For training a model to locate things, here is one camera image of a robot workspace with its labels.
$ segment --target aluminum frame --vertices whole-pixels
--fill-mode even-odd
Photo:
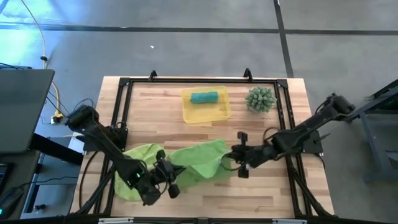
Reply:
[[[121,104],[122,92],[123,92],[123,88],[125,86],[127,87],[127,94],[126,94],[126,100],[124,102],[122,120],[120,123],[124,126],[126,125],[127,115],[128,115],[130,101],[131,101],[132,88],[133,88],[133,84],[136,82],[137,83],[242,83],[242,84],[258,83],[258,84],[272,84],[274,87],[275,97],[277,98],[277,110],[278,110],[280,128],[286,129],[286,124],[285,124],[285,119],[284,119],[285,116],[284,116],[284,111],[282,109],[282,102],[281,102],[281,97],[280,97],[280,90],[283,91],[284,96],[285,96],[285,102],[287,105],[287,114],[288,114],[287,117],[289,118],[290,127],[293,128],[295,126],[287,79],[266,79],[266,78],[255,79],[252,77],[252,74],[248,68],[245,70],[243,78],[228,78],[228,77],[226,77],[226,78],[223,78],[223,77],[214,77],[214,78],[213,77],[212,78],[170,77],[169,78],[169,77],[158,77],[155,71],[152,71],[149,78],[142,78],[142,77],[120,78],[118,92],[116,94],[115,106],[114,106],[114,110],[113,110],[112,121],[111,121],[112,126],[115,126],[117,124],[117,118],[118,118],[118,113],[119,113],[119,107]],[[306,185],[303,163],[302,163],[302,158],[300,155],[296,156],[296,161],[297,161],[297,165],[298,165],[297,166],[298,174],[299,174],[301,180]],[[286,157],[286,166],[287,166],[287,170],[288,170],[290,193],[292,196],[292,205],[293,205],[294,215],[295,215],[295,217],[297,217],[299,215],[303,215],[303,213],[299,206],[297,189],[295,186],[295,180],[294,180],[294,175],[293,175],[295,167],[293,165],[291,156]],[[100,180],[99,180],[100,182],[103,180],[103,177],[106,175],[108,169],[109,169],[109,159],[107,157],[105,157],[103,166],[102,166],[102,170],[101,170],[101,176],[100,176]],[[112,205],[113,205],[113,196],[114,196],[114,187],[113,186],[114,186],[114,178],[112,178],[112,180],[111,180],[111,187],[109,188],[109,192],[108,192],[106,208],[104,209],[104,212],[103,212],[108,215],[111,214],[111,209],[112,209]],[[307,200],[305,195],[303,195],[303,197],[304,197],[304,202],[305,202],[305,214],[312,215],[312,209],[311,209],[310,202]],[[97,214],[100,213],[101,199],[102,199],[102,193],[100,194],[99,198],[97,199],[97,201],[95,203],[94,213],[97,213]],[[148,217],[148,218],[154,218],[155,220],[159,221],[158,217]],[[246,222],[249,220],[250,221],[258,220],[258,222],[264,222],[265,219],[263,219],[263,218],[257,218],[257,219],[256,218],[249,218],[249,219],[228,218],[226,220],[240,220],[240,222],[241,221]]]

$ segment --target wire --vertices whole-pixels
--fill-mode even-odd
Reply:
[[[322,102],[321,105],[319,105],[319,106],[317,107],[317,109],[315,110],[315,114],[317,114],[318,111],[319,111],[321,108],[323,108],[323,106],[325,105],[325,103],[326,103],[326,100],[325,100],[324,102]]]
[[[264,134],[262,134],[262,141],[263,142],[266,142],[266,141],[268,141],[268,139],[270,139],[272,136],[269,136],[268,138],[266,138],[266,134],[267,134],[267,132],[269,131],[269,130],[272,130],[272,129],[275,129],[275,130],[279,130],[279,128],[275,128],[275,127],[270,127],[270,128],[267,128],[265,131],[264,131]]]
[[[29,7],[27,7],[26,3],[24,2],[24,0],[21,0],[21,2],[23,3],[23,5],[25,6],[25,8],[27,9],[27,11],[29,12],[30,16],[32,16],[32,19],[35,21],[37,28],[39,28],[40,31],[40,35],[42,36],[42,41],[43,41],[43,56],[40,57],[40,59],[42,60],[42,68],[46,69],[46,64],[45,61],[47,61],[47,56],[46,56],[46,48],[45,48],[45,39],[44,39],[44,35],[43,35],[43,31],[42,28],[40,27],[39,23],[37,22],[35,16],[33,16],[33,13],[30,11]],[[60,111],[60,103],[59,103],[59,99],[60,99],[60,95],[58,92],[58,88],[57,86],[54,84],[54,82],[51,82],[51,85],[53,86],[54,90],[55,90],[55,95],[56,95],[56,99],[57,99],[57,107],[55,110],[55,115],[58,114],[62,114]]]
[[[81,206],[83,204],[83,202],[81,201],[81,195],[82,195],[82,186],[83,186],[83,181],[85,179],[87,170],[88,170],[88,166],[90,165],[90,163],[92,162],[92,160],[94,159],[95,155],[97,155],[98,151],[94,152],[93,155],[88,159],[86,167],[83,171],[83,174],[81,175],[81,180],[80,180],[80,186],[79,186],[79,209],[81,209]]]
[[[56,177],[56,178],[50,178],[50,179],[45,180],[45,181],[32,181],[32,182],[26,182],[26,183],[24,183],[24,184],[21,184],[21,185],[18,186],[18,187],[23,187],[24,185],[27,185],[27,184],[46,183],[46,182],[51,181],[51,180],[62,180],[62,179],[65,179],[65,178],[74,178],[74,179],[77,179],[77,177],[70,177],[70,176]]]
[[[68,109],[66,108],[66,106],[63,105],[63,104],[61,103],[61,101],[60,101],[56,96],[54,96],[54,97],[55,97],[55,99],[57,99],[58,103],[61,104],[61,106],[63,107],[63,109],[65,109],[65,111],[68,112],[68,114],[70,114],[69,111],[68,111]]]
[[[26,7],[26,9],[28,10],[30,16],[32,16],[32,19],[35,21],[37,28],[39,28],[40,34],[42,36],[42,40],[43,40],[43,56],[45,57],[46,55],[46,49],[45,49],[45,39],[44,39],[44,35],[43,35],[43,31],[42,28],[40,27],[39,23],[37,22],[36,18],[33,16],[33,13],[30,11],[29,7],[27,7],[26,3],[24,2],[24,0],[21,0],[21,2],[23,3],[23,5]],[[45,69],[45,62],[44,60],[42,60],[43,63],[43,69]]]
[[[165,182],[166,185],[164,186],[163,191],[160,193],[160,195],[162,195],[162,194],[167,190],[167,187],[169,186],[169,183],[167,182],[167,176],[166,176],[166,174],[162,171],[162,169],[159,168],[158,166],[155,166],[155,169],[159,170],[159,171],[163,174],[163,177],[166,179],[166,182]]]
[[[15,67],[15,66],[13,66],[13,65],[6,64],[6,63],[1,63],[1,62],[0,62],[0,65],[5,65],[5,66],[10,67],[10,68],[15,68],[16,70],[19,70],[19,69],[23,70],[23,68],[18,68],[18,67]]]
[[[57,109],[57,106],[55,106],[55,104],[50,100],[50,98],[48,96],[47,96],[47,99],[55,107],[55,109]]]
[[[224,166],[224,164],[223,164],[223,159],[224,158],[230,158],[230,159],[232,159],[229,155],[232,155],[234,152],[229,152],[229,153],[227,153],[227,154],[224,154],[223,155],[223,157],[221,157],[221,159],[220,159],[220,165],[221,165],[221,167],[224,169],[224,170],[228,170],[228,171],[237,171],[238,169],[240,169],[240,168],[242,168],[243,166],[246,166],[246,164],[249,162],[243,162],[240,166],[238,166],[237,168],[232,168],[232,169],[230,169],[230,168],[227,168],[227,167],[225,167]]]
[[[84,102],[86,100],[89,100],[91,102],[91,107],[93,108],[94,107],[94,101],[91,98],[85,98],[83,100],[80,100],[79,103],[76,104],[76,106],[74,107],[74,109],[72,111],[74,111],[80,103],[82,103],[82,102]]]
[[[40,116],[40,120],[42,121],[42,124],[44,124],[44,125],[51,124],[51,123],[44,123],[44,121],[43,121],[43,117],[42,117],[42,116]]]

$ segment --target black stand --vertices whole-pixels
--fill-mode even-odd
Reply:
[[[33,134],[30,142],[30,150],[38,150],[46,155],[58,158],[65,162],[70,162],[78,166],[83,161],[83,155],[63,145],[55,143],[36,133]]]

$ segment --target yellow cable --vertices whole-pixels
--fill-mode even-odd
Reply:
[[[45,53],[45,52],[46,52],[46,50],[45,50],[45,39],[44,39],[44,35],[43,35],[42,28],[40,27],[40,25],[39,25],[39,23],[37,22],[36,18],[33,16],[33,13],[32,13],[32,12],[30,11],[30,9],[27,7],[27,5],[26,5],[26,3],[24,2],[24,0],[21,0],[21,2],[22,2],[23,5],[26,7],[26,9],[28,10],[30,16],[32,16],[32,19],[35,21],[37,27],[39,28],[39,31],[40,31],[40,34],[41,34],[42,40],[43,40],[43,56],[46,57],[46,56],[45,56],[45,54],[46,54],[46,53]],[[44,60],[42,60],[42,65],[43,65],[43,69],[46,69]],[[60,112],[60,96],[59,96],[59,93],[58,93],[58,88],[57,88],[57,86],[54,84],[54,82],[51,82],[51,85],[54,87],[55,96],[56,96],[55,98],[57,99],[57,109],[55,110],[55,116],[58,116],[58,117],[59,117],[59,116],[63,116],[62,113]]]

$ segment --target power cord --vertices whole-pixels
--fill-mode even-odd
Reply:
[[[13,65],[6,64],[6,63],[1,63],[0,62],[0,65],[4,65],[4,66],[10,67],[10,68],[15,68],[16,70],[19,70],[19,69],[23,70],[23,68],[18,68],[18,67],[15,67]]]
[[[32,182],[26,182],[26,183],[24,183],[24,184],[21,184],[20,186],[18,186],[18,187],[23,187],[23,186],[25,186],[25,185],[27,185],[27,184],[36,184],[36,183],[46,183],[46,182],[48,182],[48,181],[51,181],[51,180],[62,180],[62,179],[65,179],[65,178],[73,178],[73,179],[77,179],[77,177],[70,177],[70,176],[63,176],[63,177],[56,177],[56,178],[50,178],[50,179],[48,179],[48,180],[44,180],[44,181],[32,181]]]
[[[41,120],[42,124],[44,124],[44,125],[50,125],[51,124],[51,123],[45,123],[44,120],[43,120],[43,116],[40,116],[40,120]]]
[[[63,109],[65,109],[65,111],[66,111],[68,114],[70,114],[69,111],[68,111],[68,109],[65,107],[65,105],[63,105],[62,102],[61,102],[56,96],[54,96],[54,94],[52,94],[51,92],[49,92],[49,94],[52,95],[53,97],[55,97],[55,99],[58,101],[58,104],[61,104],[61,106],[63,107]]]
[[[46,97],[47,97],[47,99],[49,100],[49,102],[51,103],[51,105],[53,105],[54,108],[57,109],[57,106],[55,106],[55,104],[50,100],[50,98],[49,98],[48,96],[46,96]],[[60,113],[63,117],[66,117],[61,111],[59,111],[59,113]]]
[[[46,69],[46,64],[45,62],[48,60],[48,58],[46,57],[46,48],[45,48],[45,39],[44,39],[44,35],[43,35],[43,31],[42,28],[40,27],[39,23],[37,22],[36,18],[33,16],[33,13],[30,11],[29,7],[27,7],[26,3],[24,2],[24,0],[21,0],[21,2],[23,3],[23,5],[26,7],[26,9],[28,10],[30,16],[32,16],[32,19],[35,21],[37,28],[39,28],[40,34],[42,36],[42,41],[43,41],[43,56],[40,57],[41,61],[42,61],[42,68]],[[55,90],[55,96],[57,99],[57,107],[55,108],[55,113],[52,116],[52,119],[57,119],[57,120],[61,120],[63,118],[63,114],[60,111],[60,95],[58,92],[58,88],[57,86],[54,84],[54,82],[51,82],[51,85],[53,86],[54,90]]]
[[[90,101],[90,102],[91,102],[91,107],[94,108],[94,101],[93,101],[91,98],[85,98],[85,99],[83,99],[83,100],[80,100],[80,101],[76,104],[76,106],[73,108],[72,111],[74,111],[74,110],[77,108],[77,106],[79,106],[80,103],[82,103],[82,102],[84,102],[84,101],[86,101],[86,100]]]

